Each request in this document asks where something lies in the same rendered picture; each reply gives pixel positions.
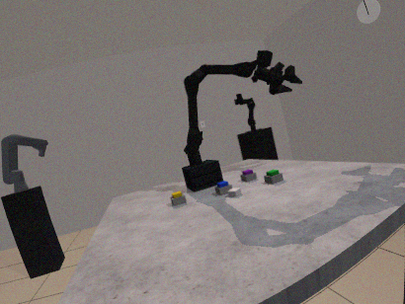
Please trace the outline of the green button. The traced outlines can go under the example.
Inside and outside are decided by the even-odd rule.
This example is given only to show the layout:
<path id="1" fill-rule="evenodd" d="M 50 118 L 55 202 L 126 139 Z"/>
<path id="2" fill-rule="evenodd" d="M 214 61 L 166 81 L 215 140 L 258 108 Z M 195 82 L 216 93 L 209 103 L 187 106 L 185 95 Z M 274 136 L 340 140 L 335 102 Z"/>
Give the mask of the green button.
<path id="1" fill-rule="evenodd" d="M 270 170 L 266 172 L 267 174 L 264 176 L 265 183 L 267 184 L 276 184 L 278 182 L 283 181 L 283 174 L 279 173 L 279 170 Z"/>

